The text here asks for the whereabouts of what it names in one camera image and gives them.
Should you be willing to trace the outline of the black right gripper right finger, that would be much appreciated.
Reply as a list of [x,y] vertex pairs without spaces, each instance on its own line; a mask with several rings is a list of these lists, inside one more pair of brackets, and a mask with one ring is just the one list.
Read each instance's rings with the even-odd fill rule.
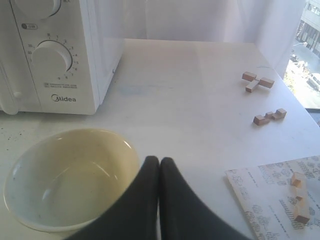
[[170,157],[160,163],[158,198],[163,240],[248,239],[201,201]]

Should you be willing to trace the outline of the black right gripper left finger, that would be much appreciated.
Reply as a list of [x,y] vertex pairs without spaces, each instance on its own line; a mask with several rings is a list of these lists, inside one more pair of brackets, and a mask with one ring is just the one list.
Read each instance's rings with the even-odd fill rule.
[[147,156],[138,174],[98,219],[69,240],[156,240],[160,163]]

